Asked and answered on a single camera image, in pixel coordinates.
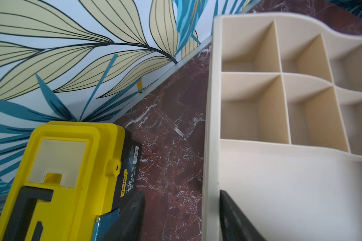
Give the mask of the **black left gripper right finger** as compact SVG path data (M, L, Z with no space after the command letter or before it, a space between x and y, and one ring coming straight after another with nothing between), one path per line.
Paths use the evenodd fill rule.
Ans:
M224 241L266 241L224 190L220 190L219 215Z

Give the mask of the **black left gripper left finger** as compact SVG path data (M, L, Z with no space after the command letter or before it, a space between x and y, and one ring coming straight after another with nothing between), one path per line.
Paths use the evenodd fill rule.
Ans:
M145 194L137 192L101 241L139 241L145 214Z

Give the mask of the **beige drawer organizer cabinet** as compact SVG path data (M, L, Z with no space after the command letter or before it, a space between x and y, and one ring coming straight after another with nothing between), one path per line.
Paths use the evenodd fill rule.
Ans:
M362 241L362 35L294 13L214 19L202 240Z

